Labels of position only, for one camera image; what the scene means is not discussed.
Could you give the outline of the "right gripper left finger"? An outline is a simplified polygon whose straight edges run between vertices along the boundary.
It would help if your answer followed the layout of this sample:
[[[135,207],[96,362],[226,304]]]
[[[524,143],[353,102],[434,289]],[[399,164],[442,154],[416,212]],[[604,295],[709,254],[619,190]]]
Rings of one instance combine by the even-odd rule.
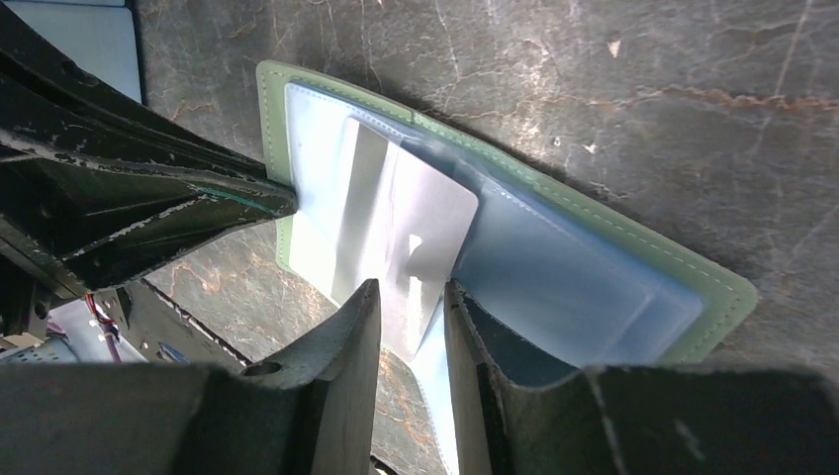
[[[5,474],[366,474],[379,283],[240,373],[183,363],[1,368]]]

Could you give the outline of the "green card holder wallet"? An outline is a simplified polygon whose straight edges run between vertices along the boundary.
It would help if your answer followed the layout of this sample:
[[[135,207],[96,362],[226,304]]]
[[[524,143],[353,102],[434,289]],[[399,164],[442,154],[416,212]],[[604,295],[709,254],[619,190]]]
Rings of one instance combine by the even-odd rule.
[[[493,145],[339,79],[265,60],[256,69],[265,158],[294,187],[277,224],[277,260],[329,294],[355,119],[474,192],[479,207],[448,279],[559,360],[704,359],[755,308],[744,277],[636,223]],[[443,466],[459,474],[442,293],[415,358]]]

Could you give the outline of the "thin card edge-on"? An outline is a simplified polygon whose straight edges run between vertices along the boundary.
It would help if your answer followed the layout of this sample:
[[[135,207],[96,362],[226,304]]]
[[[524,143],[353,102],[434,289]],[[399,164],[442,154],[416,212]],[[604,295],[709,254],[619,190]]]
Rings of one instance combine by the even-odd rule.
[[[355,119],[330,296],[344,302],[379,283],[383,344],[406,362],[419,351],[479,207],[477,195]]]

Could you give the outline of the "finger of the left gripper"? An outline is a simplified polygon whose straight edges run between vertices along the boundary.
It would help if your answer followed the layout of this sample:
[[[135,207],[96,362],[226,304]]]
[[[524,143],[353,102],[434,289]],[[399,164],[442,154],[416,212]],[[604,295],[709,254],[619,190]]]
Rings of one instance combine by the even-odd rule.
[[[1,11],[1,254],[59,296],[113,288],[232,231],[292,215],[294,191],[107,85]]]

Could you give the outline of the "blue three-compartment organizer tray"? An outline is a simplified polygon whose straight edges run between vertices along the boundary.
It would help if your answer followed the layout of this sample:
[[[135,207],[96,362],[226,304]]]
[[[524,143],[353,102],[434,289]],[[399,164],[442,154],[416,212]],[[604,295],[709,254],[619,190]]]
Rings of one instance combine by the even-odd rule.
[[[129,1],[7,1],[5,5],[79,67],[142,101],[138,37]]]

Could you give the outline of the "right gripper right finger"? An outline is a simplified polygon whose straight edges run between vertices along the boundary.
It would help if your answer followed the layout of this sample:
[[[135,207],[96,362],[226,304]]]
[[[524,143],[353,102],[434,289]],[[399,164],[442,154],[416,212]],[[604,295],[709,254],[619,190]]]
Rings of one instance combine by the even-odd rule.
[[[456,281],[444,327],[463,474],[834,474],[838,388],[801,367],[573,367]]]

